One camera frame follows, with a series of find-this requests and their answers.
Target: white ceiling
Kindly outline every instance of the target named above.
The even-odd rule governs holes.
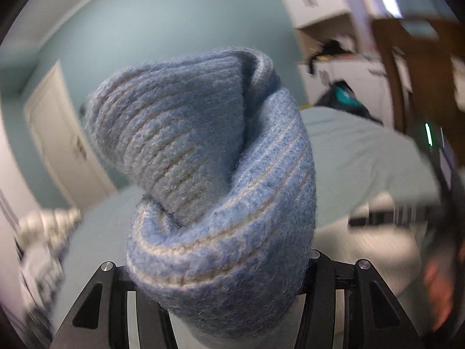
[[[0,45],[2,63],[29,58],[92,0],[29,0]]]

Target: light blue bedsheet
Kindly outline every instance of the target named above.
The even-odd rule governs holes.
[[[438,198],[430,166],[410,139],[324,107],[303,110],[301,115],[315,160],[317,227],[347,215],[383,191],[395,201]],[[53,312],[54,327],[60,326],[101,263],[111,260],[123,265],[129,219],[141,196],[140,189],[129,186],[86,214],[63,261],[65,280]]]

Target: black bag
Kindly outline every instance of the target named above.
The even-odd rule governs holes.
[[[355,98],[355,94],[344,80],[333,83],[329,90],[313,106],[325,106],[332,109],[345,111],[346,113],[372,120],[380,125],[383,123],[372,117],[368,109]]]
[[[327,41],[318,54],[315,54],[310,59],[308,59],[308,73],[310,73],[311,75],[315,74],[315,61],[319,56],[334,56],[342,54],[353,54],[353,52],[344,50],[341,47],[341,43],[339,43],[336,39],[331,39],[330,41]]]

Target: light blue wall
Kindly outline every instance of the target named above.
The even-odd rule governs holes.
[[[0,65],[0,92],[5,95],[18,95],[31,77],[36,64],[4,67]]]
[[[280,0],[94,0],[44,46],[20,102],[57,60],[79,109],[88,94],[121,67],[221,46],[247,46],[270,55],[297,102],[306,103],[296,66],[301,55]],[[22,114],[19,119],[24,124]],[[35,148],[21,145],[15,155],[29,156],[31,151]],[[34,174],[26,177],[32,190],[53,189]],[[126,184],[117,174],[110,176],[118,186]],[[39,183],[40,188],[33,186]]]

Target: black bracket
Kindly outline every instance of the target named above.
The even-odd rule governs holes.
[[[345,290],[344,349],[423,349],[405,311],[369,261],[345,264],[315,250],[301,290],[306,298],[294,349],[332,349],[337,289]],[[136,291],[140,347],[177,349],[168,312],[113,262],[94,273],[50,349],[129,349],[128,291]]]

